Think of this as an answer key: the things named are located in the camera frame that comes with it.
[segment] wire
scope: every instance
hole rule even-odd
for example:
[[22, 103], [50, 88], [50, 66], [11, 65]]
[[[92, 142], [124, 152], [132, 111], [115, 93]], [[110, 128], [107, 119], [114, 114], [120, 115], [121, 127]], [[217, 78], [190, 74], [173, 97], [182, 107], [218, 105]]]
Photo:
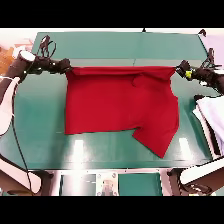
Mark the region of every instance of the wire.
[[[14, 102], [15, 102], [15, 90], [14, 90], [14, 93], [13, 93], [13, 97], [12, 97], [12, 110], [13, 110], [13, 114], [14, 113]], [[28, 167], [27, 167], [27, 164], [26, 164], [26, 161], [25, 161], [25, 158], [23, 156], [23, 153], [22, 153], [22, 150], [20, 148], [20, 145], [19, 145], [19, 140], [18, 140], [18, 137], [16, 135], [16, 129], [15, 129], [15, 116], [12, 117], [12, 129], [13, 129], [13, 133], [14, 133], [14, 136], [15, 136], [15, 140], [16, 140], [16, 144], [17, 144], [17, 147], [19, 149], [19, 153], [20, 153], [20, 156], [23, 160], [23, 163], [24, 163], [24, 166], [25, 166], [25, 169], [26, 169], [26, 174], [27, 174], [27, 178], [28, 178], [28, 181], [29, 181], [29, 185], [30, 185], [30, 191], [31, 191], [31, 195], [33, 195], [33, 191], [32, 191], [32, 186], [31, 186], [31, 180], [30, 180], [30, 176], [29, 176], [29, 170], [28, 170]]]

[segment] green table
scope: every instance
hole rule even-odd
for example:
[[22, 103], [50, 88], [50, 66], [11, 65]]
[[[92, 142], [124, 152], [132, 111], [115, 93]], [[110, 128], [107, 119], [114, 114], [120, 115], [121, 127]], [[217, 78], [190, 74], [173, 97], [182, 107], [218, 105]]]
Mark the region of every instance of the green table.
[[[38, 33], [33, 52], [49, 35], [57, 43], [54, 59], [69, 58], [74, 66], [200, 65], [206, 52], [197, 35], [121, 32]], [[193, 115], [195, 94], [215, 95], [196, 81], [175, 74], [172, 90], [179, 98], [180, 127], [164, 157], [137, 142], [133, 130], [65, 136], [65, 75], [29, 75], [15, 100], [15, 125], [29, 169], [143, 168], [202, 164], [211, 160], [203, 130]], [[181, 146], [180, 139], [188, 142]], [[0, 152], [23, 166], [12, 129], [0, 139]]]

